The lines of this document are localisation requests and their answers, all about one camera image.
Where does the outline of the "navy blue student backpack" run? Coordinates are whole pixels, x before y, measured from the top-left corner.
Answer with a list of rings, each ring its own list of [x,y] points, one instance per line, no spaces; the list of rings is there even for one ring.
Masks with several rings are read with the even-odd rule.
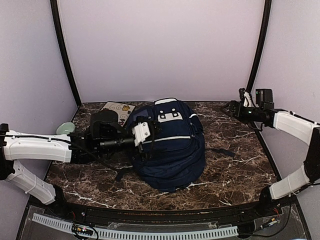
[[[204,128],[198,115],[183,101],[175,98],[157,100],[134,110],[127,119],[126,129],[143,120],[158,122],[161,131],[142,144],[151,144],[149,160],[135,160],[136,148],[127,149],[132,168],[142,181],[161,192],[174,193],[197,180],[206,165]]]

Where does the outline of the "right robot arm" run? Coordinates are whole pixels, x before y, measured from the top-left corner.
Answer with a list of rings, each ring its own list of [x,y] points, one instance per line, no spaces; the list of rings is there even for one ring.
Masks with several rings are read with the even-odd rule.
[[[283,198],[298,195],[303,190],[320,184],[320,123],[302,117],[291,110],[275,107],[273,91],[258,88],[254,94],[239,89],[239,100],[231,100],[221,111],[243,124],[253,125],[256,132],[266,130],[266,141],[277,159],[281,180],[265,187],[255,205],[255,213],[266,217]]]

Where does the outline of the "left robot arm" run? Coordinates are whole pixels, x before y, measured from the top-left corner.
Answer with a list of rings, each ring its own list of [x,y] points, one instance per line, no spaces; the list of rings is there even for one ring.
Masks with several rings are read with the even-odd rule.
[[[123,147],[137,147],[154,133],[148,119],[142,117],[129,130],[118,122],[118,114],[104,109],[90,117],[90,125],[81,133],[39,135],[21,133],[0,125],[0,179],[12,182],[26,194],[37,198],[60,218],[71,213],[58,186],[49,184],[27,170],[21,159],[51,160],[84,164]]]

